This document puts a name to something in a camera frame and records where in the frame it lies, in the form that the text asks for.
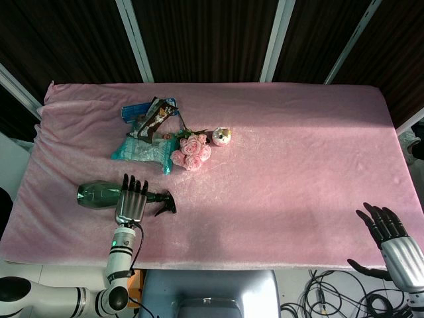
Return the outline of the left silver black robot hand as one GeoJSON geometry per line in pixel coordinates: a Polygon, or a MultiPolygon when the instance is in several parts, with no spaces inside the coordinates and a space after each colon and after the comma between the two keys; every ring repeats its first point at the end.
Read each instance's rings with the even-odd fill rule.
{"type": "Polygon", "coordinates": [[[115,221],[124,225],[131,221],[140,223],[147,202],[148,182],[141,184],[140,180],[124,174],[119,200],[115,209],[115,221]]]}

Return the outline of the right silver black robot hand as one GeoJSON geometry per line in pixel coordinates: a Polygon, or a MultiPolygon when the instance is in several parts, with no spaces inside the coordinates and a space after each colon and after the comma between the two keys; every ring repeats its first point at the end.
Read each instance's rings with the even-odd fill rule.
{"type": "Polygon", "coordinates": [[[386,269],[367,268],[353,259],[347,262],[365,276],[392,281],[405,293],[424,293],[424,252],[392,210],[369,203],[363,203],[363,206],[366,212],[357,210],[356,214],[368,228],[386,269]]]}

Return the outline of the green spray bottle black trigger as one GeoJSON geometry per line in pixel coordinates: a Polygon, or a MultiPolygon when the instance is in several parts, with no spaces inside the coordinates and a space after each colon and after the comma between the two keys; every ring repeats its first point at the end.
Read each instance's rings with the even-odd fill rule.
{"type": "MultiPolygon", "coordinates": [[[[116,207],[121,194],[121,186],[113,182],[95,180],[94,182],[81,184],[77,191],[77,202],[83,207],[90,209],[108,209],[116,207]]],[[[155,217],[163,212],[177,213],[173,195],[166,193],[147,192],[147,203],[163,203],[164,205],[156,212],[155,217]]]]}

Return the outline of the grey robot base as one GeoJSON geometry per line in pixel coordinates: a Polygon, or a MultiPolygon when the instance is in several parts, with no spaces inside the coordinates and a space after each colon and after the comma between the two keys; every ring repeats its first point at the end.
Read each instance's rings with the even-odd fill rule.
{"type": "Polygon", "coordinates": [[[139,318],[281,318],[272,270],[148,270],[139,318]]]}

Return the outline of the teal clear plastic bag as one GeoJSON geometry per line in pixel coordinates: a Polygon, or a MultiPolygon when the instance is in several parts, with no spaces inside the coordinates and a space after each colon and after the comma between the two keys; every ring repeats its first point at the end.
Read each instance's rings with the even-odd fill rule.
{"type": "Polygon", "coordinates": [[[153,138],[151,143],[128,136],[112,153],[111,159],[157,163],[161,165],[163,173],[169,175],[174,166],[171,154],[177,150],[177,142],[177,138],[172,134],[168,139],[153,138]]]}

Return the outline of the pink artificial rose bouquet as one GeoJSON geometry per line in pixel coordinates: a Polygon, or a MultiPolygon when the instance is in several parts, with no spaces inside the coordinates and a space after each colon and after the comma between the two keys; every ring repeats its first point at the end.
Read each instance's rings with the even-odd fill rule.
{"type": "Polygon", "coordinates": [[[173,136],[176,149],[172,151],[170,160],[187,171],[198,171],[211,157],[210,138],[205,129],[195,131],[189,128],[180,112],[176,115],[180,120],[180,130],[173,136]]]}

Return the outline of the brown snack wrapper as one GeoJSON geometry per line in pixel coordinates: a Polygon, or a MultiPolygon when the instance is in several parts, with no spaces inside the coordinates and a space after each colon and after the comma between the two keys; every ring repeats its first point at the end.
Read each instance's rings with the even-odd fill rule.
{"type": "Polygon", "coordinates": [[[159,126],[177,110],[175,105],[154,97],[145,116],[136,120],[127,136],[151,144],[159,126]]]}

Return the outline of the blue snack packet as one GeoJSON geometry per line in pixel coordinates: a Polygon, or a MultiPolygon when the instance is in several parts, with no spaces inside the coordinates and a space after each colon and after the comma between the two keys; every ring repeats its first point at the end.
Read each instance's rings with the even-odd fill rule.
{"type": "Polygon", "coordinates": [[[137,119],[145,116],[150,108],[152,101],[137,105],[130,105],[121,109],[121,117],[126,123],[135,123],[137,119]]]}

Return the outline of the pink plush table cloth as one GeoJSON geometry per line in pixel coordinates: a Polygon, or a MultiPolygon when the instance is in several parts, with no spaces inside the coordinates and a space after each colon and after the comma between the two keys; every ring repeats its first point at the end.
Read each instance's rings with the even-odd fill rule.
{"type": "Polygon", "coordinates": [[[168,190],[177,213],[146,208],[143,268],[371,267],[383,260],[356,211],[396,212],[424,250],[424,212],[386,101],[365,85],[299,83],[51,84],[0,258],[102,265],[113,210],[78,205],[77,188],[125,174],[168,190]],[[112,159],[128,126],[121,108],[173,97],[195,129],[227,127],[194,172],[112,159]]]}

